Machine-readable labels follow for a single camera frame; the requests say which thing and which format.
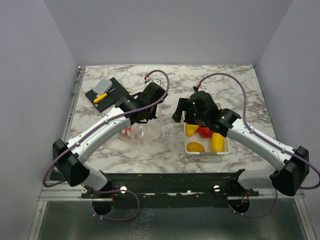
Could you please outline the clear zip top bag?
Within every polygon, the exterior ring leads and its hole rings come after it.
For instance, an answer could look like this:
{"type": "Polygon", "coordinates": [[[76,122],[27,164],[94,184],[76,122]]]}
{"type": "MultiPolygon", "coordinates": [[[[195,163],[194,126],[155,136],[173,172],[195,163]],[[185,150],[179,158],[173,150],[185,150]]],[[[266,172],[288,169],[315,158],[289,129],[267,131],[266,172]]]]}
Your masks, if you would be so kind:
{"type": "Polygon", "coordinates": [[[140,146],[149,144],[161,134],[163,125],[162,104],[157,106],[155,116],[156,119],[151,119],[148,123],[135,123],[132,125],[131,137],[122,136],[120,132],[117,134],[117,137],[140,146]]]}

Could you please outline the red strawberry toy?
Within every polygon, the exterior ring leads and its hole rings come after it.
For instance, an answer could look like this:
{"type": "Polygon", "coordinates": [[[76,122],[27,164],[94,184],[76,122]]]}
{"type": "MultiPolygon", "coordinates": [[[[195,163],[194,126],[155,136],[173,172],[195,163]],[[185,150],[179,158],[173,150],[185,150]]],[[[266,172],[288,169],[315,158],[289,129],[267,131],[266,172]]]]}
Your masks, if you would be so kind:
{"type": "Polygon", "coordinates": [[[132,127],[129,126],[129,127],[125,128],[125,129],[121,130],[120,134],[122,136],[125,136],[125,137],[131,137],[131,135],[132,135],[132,127]]]}

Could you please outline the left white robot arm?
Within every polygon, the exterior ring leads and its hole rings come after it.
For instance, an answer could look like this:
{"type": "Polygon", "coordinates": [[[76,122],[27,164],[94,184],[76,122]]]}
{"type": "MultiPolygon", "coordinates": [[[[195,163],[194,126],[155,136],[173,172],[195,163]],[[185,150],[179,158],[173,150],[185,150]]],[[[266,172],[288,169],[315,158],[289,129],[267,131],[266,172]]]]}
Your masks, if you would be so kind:
{"type": "Polygon", "coordinates": [[[88,165],[88,158],[105,142],[122,130],[156,118],[157,105],[167,97],[168,90],[150,82],[142,92],[132,96],[121,88],[111,92],[112,108],[97,123],[78,136],[52,146],[54,166],[69,186],[85,185],[97,196],[106,197],[111,190],[107,176],[88,165]]]}

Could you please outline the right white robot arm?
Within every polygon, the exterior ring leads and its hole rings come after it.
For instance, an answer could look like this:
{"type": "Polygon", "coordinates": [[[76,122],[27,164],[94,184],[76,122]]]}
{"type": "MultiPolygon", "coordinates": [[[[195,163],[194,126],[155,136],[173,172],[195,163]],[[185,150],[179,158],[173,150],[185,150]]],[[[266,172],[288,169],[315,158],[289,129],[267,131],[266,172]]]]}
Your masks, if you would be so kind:
{"type": "Polygon", "coordinates": [[[213,133],[249,148],[265,159],[275,172],[269,176],[272,186],[286,196],[294,196],[310,172],[309,151],[294,149],[251,128],[231,109],[219,109],[211,95],[203,90],[189,98],[180,98],[172,119],[179,123],[207,127],[213,133]]]}

